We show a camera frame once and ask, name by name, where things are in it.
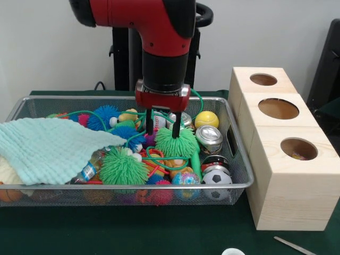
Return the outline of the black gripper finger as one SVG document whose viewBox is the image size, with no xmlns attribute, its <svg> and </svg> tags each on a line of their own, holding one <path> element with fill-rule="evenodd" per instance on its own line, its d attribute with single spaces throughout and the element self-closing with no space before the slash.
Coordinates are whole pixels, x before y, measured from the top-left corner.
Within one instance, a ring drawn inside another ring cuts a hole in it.
<svg viewBox="0 0 340 255">
<path fill-rule="evenodd" d="M 173 124 L 173 129 L 172 129 L 172 138 L 173 139 L 176 139 L 180 136 L 182 112 L 175 113 L 175 116 L 176 116 L 176 120 Z"/>
<path fill-rule="evenodd" d="M 152 135 L 154 130 L 154 124 L 152 119 L 152 109 L 147 109 L 146 111 L 146 133 L 147 135 Z"/>
</svg>

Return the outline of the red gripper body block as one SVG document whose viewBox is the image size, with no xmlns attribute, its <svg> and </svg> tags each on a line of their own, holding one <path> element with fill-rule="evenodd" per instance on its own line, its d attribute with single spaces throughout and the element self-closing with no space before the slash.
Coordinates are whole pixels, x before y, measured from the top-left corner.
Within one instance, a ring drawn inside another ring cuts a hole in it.
<svg viewBox="0 0 340 255">
<path fill-rule="evenodd" d="M 158 93 L 147 89 L 139 79 L 135 87 L 135 100 L 145 109 L 167 109 L 171 112 L 185 111 L 191 93 L 191 87 L 184 84 L 180 90 L 172 93 Z"/>
</svg>

